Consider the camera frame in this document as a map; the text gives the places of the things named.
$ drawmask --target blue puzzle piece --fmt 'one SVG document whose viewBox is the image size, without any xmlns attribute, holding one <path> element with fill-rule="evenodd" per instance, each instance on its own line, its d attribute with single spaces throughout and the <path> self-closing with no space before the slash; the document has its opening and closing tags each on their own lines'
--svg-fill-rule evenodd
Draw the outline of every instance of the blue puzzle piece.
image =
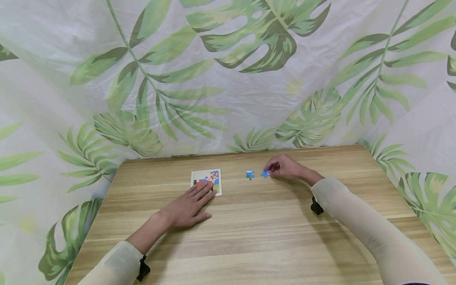
<svg viewBox="0 0 456 285">
<path fill-rule="evenodd" d="M 255 178 L 254 171 L 246 171 L 245 176 L 249 179 L 252 180 L 252 178 Z"/>
<path fill-rule="evenodd" d="M 265 170 L 265 171 L 263 171 L 263 172 L 261 173 L 261 176 L 262 176 L 263 178 L 268 178 L 268 176 L 269 176 L 270 173 L 271 173 L 270 170 Z"/>
</svg>

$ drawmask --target left hand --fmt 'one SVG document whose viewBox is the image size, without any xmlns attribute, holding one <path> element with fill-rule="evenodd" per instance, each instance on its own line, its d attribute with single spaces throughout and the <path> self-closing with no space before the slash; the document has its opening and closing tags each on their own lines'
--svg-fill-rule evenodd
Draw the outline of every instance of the left hand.
<svg viewBox="0 0 456 285">
<path fill-rule="evenodd" d="M 216 191 L 211 190 L 213 186 L 212 182 L 207 181 L 199 186 L 193 185 L 182 196 L 161 209 L 158 214 L 167 221 L 170 228 L 187 228 L 209 219 L 212 217 L 210 213 L 198 212 L 217 194 Z"/>
</svg>

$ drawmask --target wooden table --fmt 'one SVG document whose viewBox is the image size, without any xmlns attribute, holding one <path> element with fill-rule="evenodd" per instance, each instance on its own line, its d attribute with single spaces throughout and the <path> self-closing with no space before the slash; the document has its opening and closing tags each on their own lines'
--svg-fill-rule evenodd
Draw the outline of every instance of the wooden table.
<svg viewBox="0 0 456 285">
<path fill-rule="evenodd" d="M 150 285 L 382 284 L 374 258 L 326 213 L 311 210 L 300 181 L 263 178 L 271 156 L 288 153 L 323 176 L 335 176 L 377 209 L 433 260 L 448 282 L 456 270 L 369 152 L 360 145 L 123 163 L 71 270 L 77 284 L 119 241 L 190 186 L 194 170 L 220 168 L 223 195 L 213 217 L 165 235 L 148 254 Z M 245 177 L 247 170 L 255 178 Z"/>
</svg>

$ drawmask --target arm sleeve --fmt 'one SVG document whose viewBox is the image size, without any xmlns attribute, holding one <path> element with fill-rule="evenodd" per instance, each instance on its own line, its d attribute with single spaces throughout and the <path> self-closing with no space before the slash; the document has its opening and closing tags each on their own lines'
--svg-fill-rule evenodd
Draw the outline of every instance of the arm sleeve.
<svg viewBox="0 0 456 285">
<path fill-rule="evenodd" d="M 323 209 L 346 226 L 372 253 L 385 285 L 448 284 L 411 239 L 336 178 L 324 178 L 311 190 Z"/>
<path fill-rule="evenodd" d="M 142 257 L 132 244 L 122 241 L 78 285 L 131 285 L 139 274 Z"/>
</svg>

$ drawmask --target white curtain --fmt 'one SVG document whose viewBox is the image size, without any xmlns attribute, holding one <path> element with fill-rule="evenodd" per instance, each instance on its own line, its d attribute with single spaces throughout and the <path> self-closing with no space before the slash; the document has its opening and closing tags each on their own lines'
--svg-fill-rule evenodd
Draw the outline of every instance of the white curtain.
<svg viewBox="0 0 456 285">
<path fill-rule="evenodd" d="M 63 284 L 120 163 L 364 144 L 456 259 L 451 0 L 4 0 L 0 285 Z"/>
</svg>

